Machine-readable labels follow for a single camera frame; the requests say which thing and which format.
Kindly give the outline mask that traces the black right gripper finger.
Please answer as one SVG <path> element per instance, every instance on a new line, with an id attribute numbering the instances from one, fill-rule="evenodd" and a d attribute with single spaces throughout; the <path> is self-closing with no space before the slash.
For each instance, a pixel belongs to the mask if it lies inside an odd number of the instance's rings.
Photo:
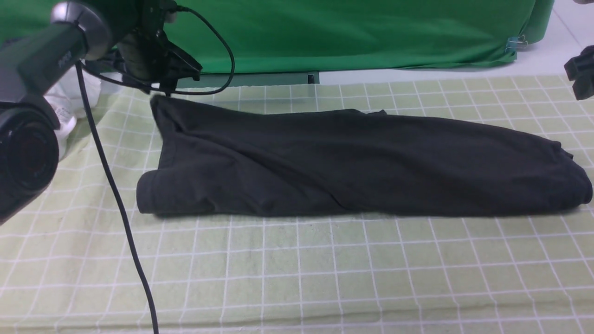
<path id="1" fill-rule="evenodd" d="M 575 99 L 584 101 L 594 95 L 594 46 L 585 47 L 581 54 L 564 64 L 567 78 L 573 82 Z"/>

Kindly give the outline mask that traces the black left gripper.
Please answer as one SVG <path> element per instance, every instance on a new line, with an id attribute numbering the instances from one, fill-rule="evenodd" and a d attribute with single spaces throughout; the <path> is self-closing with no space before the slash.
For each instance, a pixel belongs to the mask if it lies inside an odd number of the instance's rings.
<path id="1" fill-rule="evenodd" d="M 136 27 L 117 44 L 114 68 L 122 74 L 125 84 L 150 93 L 158 84 L 170 96 L 180 79 L 198 81 L 202 65 L 186 51 L 170 42 L 161 22 L 142 19 L 143 0 L 135 0 L 139 10 Z"/>

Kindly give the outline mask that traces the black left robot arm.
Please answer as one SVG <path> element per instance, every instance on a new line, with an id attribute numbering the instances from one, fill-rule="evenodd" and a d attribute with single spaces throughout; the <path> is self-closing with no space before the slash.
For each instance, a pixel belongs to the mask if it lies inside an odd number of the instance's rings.
<path id="1" fill-rule="evenodd" d="M 110 66 L 136 89 L 182 78 L 202 66 L 163 30 L 182 8 L 174 0 L 64 0 L 51 24 L 2 49 L 0 60 L 0 217 L 4 223 L 51 183 L 58 167 L 60 127 L 47 91 L 81 59 Z"/>

